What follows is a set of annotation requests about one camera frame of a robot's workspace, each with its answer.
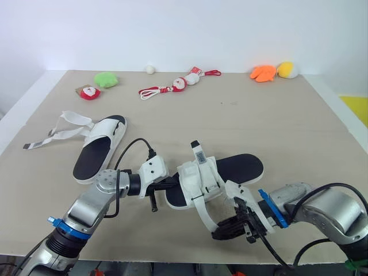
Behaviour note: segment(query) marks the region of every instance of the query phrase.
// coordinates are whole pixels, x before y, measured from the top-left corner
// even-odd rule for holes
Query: green plush toy
[[[119,81],[117,80],[115,74],[111,72],[102,72],[94,76],[94,82],[99,87],[109,88],[117,85]]]

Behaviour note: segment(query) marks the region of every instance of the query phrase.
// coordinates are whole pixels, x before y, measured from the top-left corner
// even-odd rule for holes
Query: red and white plush toy
[[[92,100],[92,99],[96,99],[100,94],[101,91],[98,90],[97,88],[94,88],[93,86],[90,85],[84,85],[80,88],[75,89],[75,92],[83,99],[86,100]]]
[[[208,72],[202,72],[198,67],[193,67],[188,75],[183,78],[178,78],[173,81],[171,86],[154,86],[139,91],[141,99],[149,99],[154,95],[166,92],[181,92],[188,85],[194,85],[200,81],[201,76],[221,76],[221,72],[218,70],[212,70]]]

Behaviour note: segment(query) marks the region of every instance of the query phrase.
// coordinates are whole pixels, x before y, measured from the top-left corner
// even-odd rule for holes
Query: yellow object
[[[292,63],[292,62],[283,62],[277,68],[277,74],[281,78],[293,79],[299,74],[299,71],[298,71],[298,69],[297,69],[297,67],[295,66],[294,63]]]
[[[368,127],[368,98],[341,96],[340,99],[355,113],[355,115]]]

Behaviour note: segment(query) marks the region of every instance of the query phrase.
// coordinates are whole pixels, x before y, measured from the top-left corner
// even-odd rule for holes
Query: floor
[[[20,263],[22,257],[17,257],[15,263]],[[7,256],[0,255],[0,263],[6,262]],[[126,262],[97,262],[80,260],[76,263],[69,276],[89,276],[98,265],[105,276],[231,276],[229,268],[224,264],[190,264],[190,263],[126,263]],[[308,264],[297,268],[295,271],[276,273],[279,266],[264,264],[235,264],[230,269],[239,271],[246,276],[352,276],[343,263],[334,264]],[[6,276],[2,272],[4,266],[0,266],[0,276]]]

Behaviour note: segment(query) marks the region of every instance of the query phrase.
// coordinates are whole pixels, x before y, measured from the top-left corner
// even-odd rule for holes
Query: white ball
[[[147,65],[145,67],[145,71],[148,75],[152,75],[156,71],[156,69],[152,65]]]

